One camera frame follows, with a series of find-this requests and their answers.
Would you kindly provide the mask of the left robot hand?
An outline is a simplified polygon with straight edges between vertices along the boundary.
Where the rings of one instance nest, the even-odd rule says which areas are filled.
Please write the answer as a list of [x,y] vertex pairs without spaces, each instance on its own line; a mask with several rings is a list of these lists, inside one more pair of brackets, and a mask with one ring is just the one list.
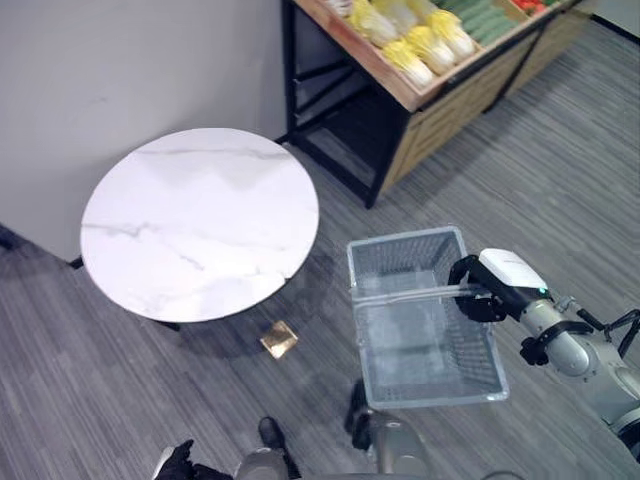
[[191,458],[193,439],[163,452],[153,478],[160,480],[232,480],[233,477],[203,464],[194,463]]

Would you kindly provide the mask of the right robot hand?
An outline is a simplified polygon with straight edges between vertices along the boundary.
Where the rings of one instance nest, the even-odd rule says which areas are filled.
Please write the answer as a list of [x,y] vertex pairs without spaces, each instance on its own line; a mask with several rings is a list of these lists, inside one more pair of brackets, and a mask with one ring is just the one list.
[[518,321],[531,303],[552,301],[546,282],[509,250],[486,248],[479,255],[459,259],[450,269],[448,284],[459,285],[465,276],[490,293],[488,298],[455,299],[460,311],[479,323],[500,322],[507,316]]

